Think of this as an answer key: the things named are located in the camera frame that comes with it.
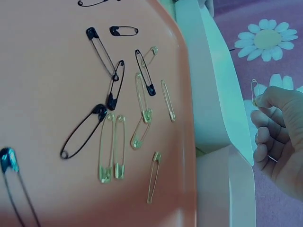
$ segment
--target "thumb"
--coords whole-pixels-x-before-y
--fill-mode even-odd
[[[288,103],[300,96],[303,96],[301,92],[270,86],[262,95],[256,97],[256,104],[258,107],[271,108],[275,106],[283,110]]]

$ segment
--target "finger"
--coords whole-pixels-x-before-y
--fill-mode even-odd
[[[265,144],[267,147],[268,155],[270,155],[274,160],[278,161],[281,157],[284,144],[275,140],[269,135],[269,130],[266,127],[261,127],[258,129],[258,144]]]
[[[258,166],[265,175],[271,178],[276,162],[267,156],[267,147],[265,144],[258,144],[257,150],[254,153],[254,160],[256,166]]]
[[[286,144],[290,138],[288,135],[288,130],[286,128],[281,127],[281,125],[277,124],[269,117],[267,117],[261,111],[253,111],[251,112],[251,121],[257,128],[267,127],[269,130],[269,134],[272,138],[278,140],[281,143]]]
[[[284,106],[298,97],[298,93],[297,91],[270,86],[262,95],[256,97],[255,101],[258,107],[271,108],[275,106],[282,110]]]
[[[260,107],[259,109],[266,116],[268,116],[270,119],[272,119],[274,122],[281,125],[281,127],[285,128],[285,123],[284,123],[282,111],[279,108],[271,107],[271,108],[267,109],[267,108]]]
[[[205,2],[206,7],[212,17],[214,17],[214,0],[206,0]]]

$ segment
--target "purple fabric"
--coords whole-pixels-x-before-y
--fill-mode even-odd
[[[279,61],[263,62],[261,57],[247,61],[231,52],[243,99],[251,99],[251,80],[269,86],[270,77],[279,73],[292,77],[294,88],[303,86],[303,1],[302,0],[214,0],[215,21],[230,49],[238,40],[238,33],[248,32],[249,24],[261,19],[275,19],[289,23],[298,31],[299,39],[291,41],[293,50],[283,50]],[[303,227],[303,203],[293,200],[277,189],[256,167],[257,227]]]

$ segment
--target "white daisy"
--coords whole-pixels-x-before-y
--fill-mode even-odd
[[[240,40],[235,42],[235,48],[243,48],[238,57],[248,55],[247,60],[251,61],[262,56],[263,61],[275,61],[283,57],[282,49],[292,50],[294,44],[291,40],[297,39],[297,30],[288,29],[289,24],[282,22],[278,26],[275,20],[260,20],[258,25],[248,25],[250,32],[238,34]]]
[[[271,76],[270,81],[269,81],[269,86],[282,87],[282,88],[288,89],[288,90],[294,89],[293,79],[290,76],[284,76],[282,79],[280,74],[274,74]],[[265,85],[259,84],[260,95],[264,93],[266,88],[267,87]],[[303,86],[298,88],[297,91],[300,91],[303,93]],[[255,94],[255,96],[259,95],[259,90],[258,90],[257,86],[254,87],[254,94]],[[250,113],[253,110],[257,110],[258,108],[252,105],[251,100],[244,100],[244,106],[245,106],[246,117],[248,120],[249,129],[250,129],[251,144],[252,144],[253,150],[255,150],[257,148],[257,145],[255,143],[255,135],[258,130],[255,127],[255,125],[251,122]]]

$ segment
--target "daisy petal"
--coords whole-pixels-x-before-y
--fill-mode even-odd
[[[294,89],[293,79],[290,76],[284,76],[282,84],[283,84],[284,89],[287,89],[287,90],[293,90]]]
[[[271,53],[269,50],[264,50],[262,53],[262,59],[263,61],[270,61],[271,59]]]
[[[244,48],[246,46],[251,46],[254,44],[253,40],[238,40],[235,42],[235,48]]]
[[[269,20],[268,22],[268,29],[269,30],[274,30],[276,27],[276,20]]]
[[[260,28],[258,25],[251,24],[248,25],[248,30],[252,33],[258,33],[260,31]]]
[[[241,32],[238,34],[239,39],[253,39],[255,35],[250,32]]]
[[[280,74],[272,75],[271,78],[270,78],[270,81],[269,81],[269,86],[276,86],[276,87],[282,87],[283,88],[281,75]]]
[[[248,61],[254,60],[257,57],[259,57],[262,54],[263,50],[261,49],[256,49],[253,52],[251,52],[247,58]]]
[[[300,91],[300,92],[303,93],[303,86],[299,87],[299,88],[297,89],[297,91]]]
[[[278,46],[285,50],[292,50],[294,48],[294,44],[292,42],[282,42]]]
[[[239,58],[243,58],[247,55],[249,55],[251,52],[253,52],[257,47],[256,46],[247,46],[244,47],[240,52],[238,53]]]
[[[269,22],[268,22],[268,20],[266,20],[266,19],[263,19],[263,20],[260,20],[260,22],[259,22],[259,27],[261,28],[261,29],[268,29],[268,24],[269,24]]]
[[[271,56],[275,61],[282,59],[283,57],[283,51],[281,47],[275,46],[273,49],[270,50]]]
[[[299,38],[297,35],[291,35],[291,36],[286,36],[286,37],[282,37],[282,41],[291,41],[291,40],[295,40]]]
[[[298,31],[295,30],[295,29],[288,29],[284,32],[281,32],[280,34],[281,34],[282,37],[285,37],[285,36],[295,35],[297,33],[298,33]]]
[[[288,27],[289,27],[289,24],[287,22],[282,22],[275,28],[275,31],[278,33],[284,32],[288,29]]]

